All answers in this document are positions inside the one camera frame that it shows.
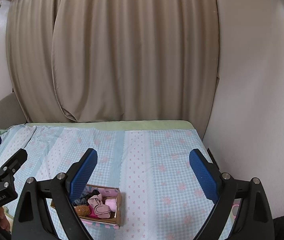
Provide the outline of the person's left hand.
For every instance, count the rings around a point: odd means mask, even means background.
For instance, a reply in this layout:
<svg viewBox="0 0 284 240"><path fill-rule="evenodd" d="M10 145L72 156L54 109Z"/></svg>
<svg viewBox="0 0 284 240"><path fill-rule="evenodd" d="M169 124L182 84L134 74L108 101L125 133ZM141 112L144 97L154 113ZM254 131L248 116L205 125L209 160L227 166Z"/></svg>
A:
<svg viewBox="0 0 284 240"><path fill-rule="evenodd" d="M10 231L10 222L4 213L3 207L0 207L0 228L6 230L7 232Z"/></svg>

